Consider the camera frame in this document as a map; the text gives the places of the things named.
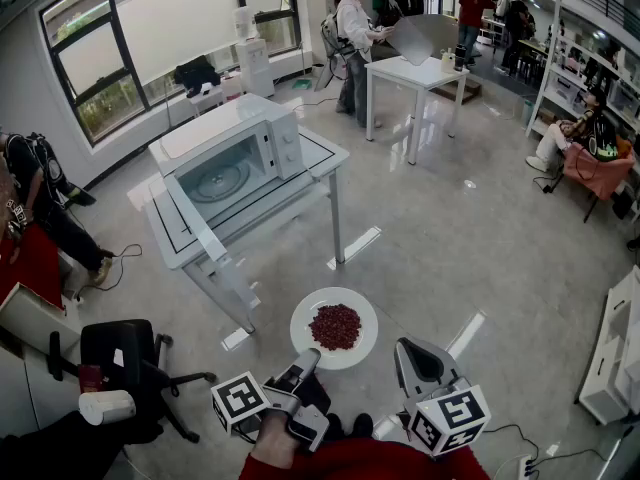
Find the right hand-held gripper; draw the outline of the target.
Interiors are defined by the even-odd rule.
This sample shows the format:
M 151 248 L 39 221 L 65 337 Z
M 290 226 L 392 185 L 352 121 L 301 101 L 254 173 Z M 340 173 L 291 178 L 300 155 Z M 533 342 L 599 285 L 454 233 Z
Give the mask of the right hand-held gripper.
M 491 412 L 479 384 L 459 373 L 453 357 L 426 341 L 400 338 L 394 348 L 396 376 L 408 398 L 404 408 L 410 440 L 430 456 L 459 450 L 476 441 L 491 420 Z M 413 395 L 412 386 L 441 386 L 430 394 Z

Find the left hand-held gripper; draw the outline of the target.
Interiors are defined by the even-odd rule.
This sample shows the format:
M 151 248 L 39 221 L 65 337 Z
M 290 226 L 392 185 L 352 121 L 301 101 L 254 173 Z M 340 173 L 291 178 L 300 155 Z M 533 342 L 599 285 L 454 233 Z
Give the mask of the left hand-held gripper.
M 320 359 L 318 349 L 308 348 L 282 373 L 262 383 L 247 371 L 213 386 L 213 409 L 225 432 L 253 444 L 263 417 L 280 412 L 286 416 L 286 432 L 305 450 L 316 451 L 329 429 L 330 407 L 315 377 Z

